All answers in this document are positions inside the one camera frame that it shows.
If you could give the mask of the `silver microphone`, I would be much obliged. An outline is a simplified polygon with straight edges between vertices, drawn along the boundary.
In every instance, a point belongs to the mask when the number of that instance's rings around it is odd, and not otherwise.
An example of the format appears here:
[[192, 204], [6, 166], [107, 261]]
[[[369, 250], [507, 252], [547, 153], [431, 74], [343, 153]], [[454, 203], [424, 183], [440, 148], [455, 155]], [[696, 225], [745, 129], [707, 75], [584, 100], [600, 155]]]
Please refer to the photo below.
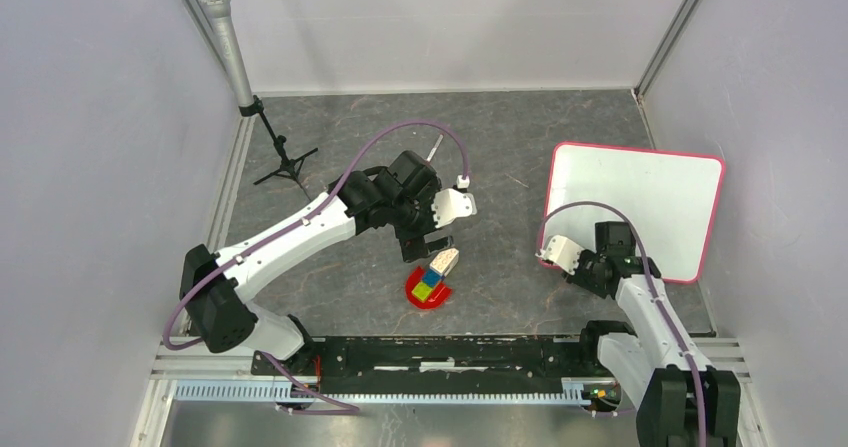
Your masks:
[[200, 0], [221, 49], [223, 64], [243, 116], [255, 114], [255, 99], [232, 19], [231, 0]]

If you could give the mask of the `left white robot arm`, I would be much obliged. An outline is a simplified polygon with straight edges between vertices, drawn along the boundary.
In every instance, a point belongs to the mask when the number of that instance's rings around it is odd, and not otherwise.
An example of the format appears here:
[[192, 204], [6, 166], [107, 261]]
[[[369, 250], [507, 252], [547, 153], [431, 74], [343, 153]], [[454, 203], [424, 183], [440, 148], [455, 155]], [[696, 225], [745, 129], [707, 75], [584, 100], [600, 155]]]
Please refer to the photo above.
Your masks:
[[412, 151], [389, 166], [346, 171], [328, 192], [272, 228], [215, 253], [204, 245], [185, 256], [180, 308], [212, 354], [243, 346], [275, 357], [290, 374], [306, 372], [314, 348], [293, 317], [258, 307], [255, 297], [312, 255], [369, 229], [391, 226], [404, 261], [451, 246], [451, 237], [425, 237], [475, 214], [470, 181], [447, 188], [433, 167]]

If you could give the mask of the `red whiteboard marker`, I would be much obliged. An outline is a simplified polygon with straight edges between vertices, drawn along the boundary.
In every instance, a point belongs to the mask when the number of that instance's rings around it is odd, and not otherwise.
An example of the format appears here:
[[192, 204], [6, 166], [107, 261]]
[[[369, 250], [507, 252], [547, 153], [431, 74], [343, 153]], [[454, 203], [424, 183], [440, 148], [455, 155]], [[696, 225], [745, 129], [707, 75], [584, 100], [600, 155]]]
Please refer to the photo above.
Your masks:
[[436, 154], [437, 154], [437, 152], [438, 152], [438, 149], [440, 148], [440, 146], [441, 146], [441, 144], [442, 144], [443, 140], [444, 140], [444, 135], [443, 135], [443, 134], [439, 134], [439, 135], [438, 135], [438, 137], [437, 137], [437, 139], [435, 140], [435, 142], [434, 142], [434, 144], [433, 144], [432, 148], [430, 149], [430, 151], [429, 151], [429, 153], [428, 153], [427, 157], [426, 157], [426, 162], [427, 162], [427, 163], [431, 163], [431, 162], [433, 161], [433, 159], [435, 158], [435, 156], [436, 156]]

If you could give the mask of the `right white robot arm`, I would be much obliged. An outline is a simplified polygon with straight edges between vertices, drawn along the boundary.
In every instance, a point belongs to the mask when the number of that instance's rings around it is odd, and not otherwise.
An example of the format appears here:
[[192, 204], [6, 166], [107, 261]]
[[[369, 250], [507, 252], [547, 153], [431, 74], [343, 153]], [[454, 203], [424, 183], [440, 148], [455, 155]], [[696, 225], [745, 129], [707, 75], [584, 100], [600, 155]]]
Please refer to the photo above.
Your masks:
[[740, 383], [686, 332], [628, 223], [597, 223], [592, 249], [554, 236], [545, 255], [569, 283], [613, 299], [626, 314], [624, 322], [588, 322], [577, 359], [591, 375], [609, 371], [616, 378], [636, 410], [640, 445], [736, 445]]

